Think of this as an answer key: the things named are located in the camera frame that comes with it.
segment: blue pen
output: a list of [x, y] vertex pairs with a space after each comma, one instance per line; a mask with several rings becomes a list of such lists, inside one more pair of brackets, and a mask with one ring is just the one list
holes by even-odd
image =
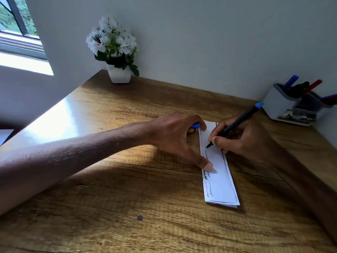
[[335, 96], [337, 96], [337, 94], [333, 94], [333, 95], [330, 95], [330, 96], [321, 97], [321, 100], [327, 99], [327, 98], [331, 98], [331, 97], [335, 97]]
[[192, 126], [191, 126], [192, 129], [200, 129], [200, 123], [196, 122], [196, 123], [193, 123]]
[[294, 84], [294, 82], [297, 81], [297, 79], [300, 78], [299, 76], [293, 75], [289, 81], [287, 81], [287, 83], [283, 86], [283, 90], [288, 89], [291, 85]]

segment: pen holder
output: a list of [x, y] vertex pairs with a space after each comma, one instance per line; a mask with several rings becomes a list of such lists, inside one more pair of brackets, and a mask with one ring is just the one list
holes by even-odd
[[273, 84], [263, 100], [262, 108], [273, 120], [310, 126], [333, 108], [322, 103], [312, 91], [301, 98], [293, 98], [285, 94], [282, 87], [282, 84]]

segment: wooden desk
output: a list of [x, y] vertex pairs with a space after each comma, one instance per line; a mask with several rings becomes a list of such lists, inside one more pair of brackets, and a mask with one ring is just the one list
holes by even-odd
[[[114, 129], [165, 112], [220, 121], [255, 101], [100, 71], [0, 150]], [[337, 152], [312, 127], [256, 116], [337, 190]], [[188, 137], [199, 152], [198, 135]], [[204, 202], [200, 169], [152, 146], [117, 153], [0, 217], [0, 252], [336, 252], [296, 194], [267, 166], [229, 153], [241, 206]]]

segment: fingernail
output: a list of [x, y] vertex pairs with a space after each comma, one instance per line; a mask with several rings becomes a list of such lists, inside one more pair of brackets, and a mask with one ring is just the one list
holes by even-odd
[[211, 171], [213, 169], [213, 165], [211, 163], [206, 164], [206, 166], [204, 167], [205, 171]]

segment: white paper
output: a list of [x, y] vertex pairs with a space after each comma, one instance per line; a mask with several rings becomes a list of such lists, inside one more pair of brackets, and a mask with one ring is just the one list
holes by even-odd
[[221, 204], [229, 207], [240, 205], [227, 160], [216, 146], [206, 148], [208, 138], [216, 127], [215, 122], [205, 121], [207, 129], [199, 129], [200, 154], [213, 164], [211, 172], [202, 171], [204, 197], [209, 203]]
[[13, 129], [0, 129], [0, 146], [5, 142], [7, 137], [13, 132]]

